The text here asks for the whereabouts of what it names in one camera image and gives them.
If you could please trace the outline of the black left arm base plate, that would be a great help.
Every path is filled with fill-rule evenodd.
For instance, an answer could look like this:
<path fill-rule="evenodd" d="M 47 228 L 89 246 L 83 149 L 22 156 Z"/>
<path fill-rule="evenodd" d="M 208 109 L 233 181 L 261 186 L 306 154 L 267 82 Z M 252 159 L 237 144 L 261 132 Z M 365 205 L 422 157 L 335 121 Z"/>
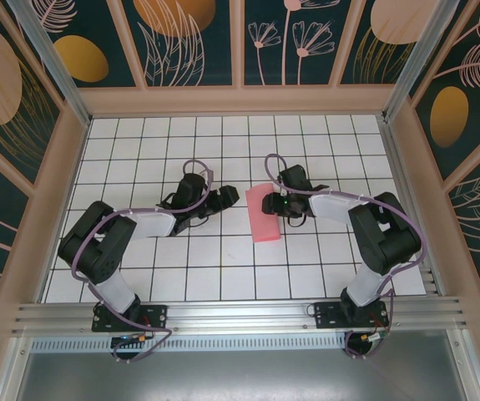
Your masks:
<path fill-rule="evenodd" d="M 164 328 L 167 307 L 165 305 L 130 307 L 123 316 L 139 325 Z M 136 332 L 139 329 L 119 320 L 106 306 L 96 304 L 93 307 L 91 330 L 93 332 Z"/>

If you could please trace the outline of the small controller board with LEDs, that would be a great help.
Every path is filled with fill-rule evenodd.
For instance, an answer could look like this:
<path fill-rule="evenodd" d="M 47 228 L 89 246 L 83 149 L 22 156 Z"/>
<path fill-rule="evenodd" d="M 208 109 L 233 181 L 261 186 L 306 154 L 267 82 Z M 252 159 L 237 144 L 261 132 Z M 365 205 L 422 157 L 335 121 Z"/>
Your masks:
<path fill-rule="evenodd" d="M 140 343 L 145 343 L 148 337 L 143 334 L 123 335 L 111 339 L 111 348 L 131 348 L 139 347 Z"/>

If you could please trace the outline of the aluminium corner post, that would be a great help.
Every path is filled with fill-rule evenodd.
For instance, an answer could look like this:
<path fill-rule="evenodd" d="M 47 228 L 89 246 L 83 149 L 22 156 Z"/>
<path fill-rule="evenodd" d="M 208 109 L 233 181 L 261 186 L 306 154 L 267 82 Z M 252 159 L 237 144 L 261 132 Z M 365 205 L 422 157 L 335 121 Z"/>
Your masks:
<path fill-rule="evenodd" d="M 439 0 L 433 9 L 381 112 L 383 123 L 389 124 L 397 116 L 412 86 L 451 22 L 459 3 L 460 0 Z"/>
<path fill-rule="evenodd" d="M 7 0 L 16 19 L 22 24 L 24 32 L 29 37 L 34 48 L 43 59 L 47 70 L 61 89 L 65 99 L 85 128 L 89 127 L 91 114 L 89 113 L 77 86 L 62 59 L 53 46 L 47 32 L 41 26 L 28 0 Z"/>

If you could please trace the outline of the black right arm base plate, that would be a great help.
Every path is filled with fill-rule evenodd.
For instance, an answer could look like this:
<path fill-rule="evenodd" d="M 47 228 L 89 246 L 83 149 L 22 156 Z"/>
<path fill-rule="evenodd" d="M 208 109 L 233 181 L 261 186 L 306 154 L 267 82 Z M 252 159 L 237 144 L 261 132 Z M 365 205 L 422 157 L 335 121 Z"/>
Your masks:
<path fill-rule="evenodd" d="M 389 324 L 387 306 L 379 300 L 365 307 L 356 307 L 353 303 L 346 307 L 341 302 L 316 302 L 314 318 L 319 329 L 373 329 L 377 322 L 386 327 Z"/>

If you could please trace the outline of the grey metal panel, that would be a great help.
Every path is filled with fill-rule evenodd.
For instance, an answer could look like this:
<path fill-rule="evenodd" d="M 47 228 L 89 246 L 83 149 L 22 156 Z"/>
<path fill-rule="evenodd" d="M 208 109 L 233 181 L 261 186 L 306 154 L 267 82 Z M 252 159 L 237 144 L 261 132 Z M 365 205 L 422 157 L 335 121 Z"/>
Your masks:
<path fill-rule="evenodd" d="M 467 401 L 452 363 L 352 361 L 336 350 L 36 354 L 18 401 Z"/>

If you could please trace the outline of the aluminium side rail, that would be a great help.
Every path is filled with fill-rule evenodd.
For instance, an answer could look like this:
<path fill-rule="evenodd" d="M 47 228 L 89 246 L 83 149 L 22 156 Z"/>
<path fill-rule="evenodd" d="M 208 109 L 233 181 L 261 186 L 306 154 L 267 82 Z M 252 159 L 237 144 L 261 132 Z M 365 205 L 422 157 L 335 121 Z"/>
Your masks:
<path fill-rule="evenodd" d="M 401 198 L 400 202 L 408 216 L 419 225 L 420 229 L 422 230 L 422 234 L 425 237 L 424 243 L 426 244 L 427 251 L 423 261 L 420 263 L 420 272 L 422 273 L 422 276 L 428 273 L 432 277 L 431 279 L 424 280 L 427 295 L 437 295 L 439 297 L 443 297 L 446 295 L 446 291 L 437 268 L 437 261 L 434 256 L 434 252 L 432 251 L 430 241 L 427 237 L 427 231 L 424 226 L 420 207 L 418 205 L 416 194 L 410 180 L 410 175 L 407 172 L 405 162 L 402 158 L 402 152 L 399 150 L 392 127 L 382 119 L 378 121 L 378 125 L 383 144 L 386 148 L 387 157 L 392 169 L 397 191 Z"/>

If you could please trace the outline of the pink cloth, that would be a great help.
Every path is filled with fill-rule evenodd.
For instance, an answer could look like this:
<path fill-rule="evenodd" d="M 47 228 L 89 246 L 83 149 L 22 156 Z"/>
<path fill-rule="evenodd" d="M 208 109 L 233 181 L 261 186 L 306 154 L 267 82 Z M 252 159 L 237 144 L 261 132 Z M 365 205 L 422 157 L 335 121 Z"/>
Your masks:
<path fill-rule="evenodd" d="M 271 183 L 255 185 L 245 192 L 251 237 L 254 243 L 280 239 L 278 216 L 262 211 L 265 196 L 272 192 L 273 185 Z"/>

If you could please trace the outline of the long aluminium mounting rail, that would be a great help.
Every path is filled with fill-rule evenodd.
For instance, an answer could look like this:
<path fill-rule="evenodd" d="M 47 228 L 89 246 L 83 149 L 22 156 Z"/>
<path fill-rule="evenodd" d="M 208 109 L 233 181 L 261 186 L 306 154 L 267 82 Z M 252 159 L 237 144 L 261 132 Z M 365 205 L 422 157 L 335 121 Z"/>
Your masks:
<path fill-rule="evenodd" d="M 177 335 L 314 332 L 312 303 L 312 300 L 171 302 L 166 327 Z M 29 337 L 88 335 L 92 319 L 92 303 L 23 304 L 10 321 L 10 330 L 15 335 Z M 391 322 L 396 331 L 467 326 L 455 297 L 395 297 Z"/>

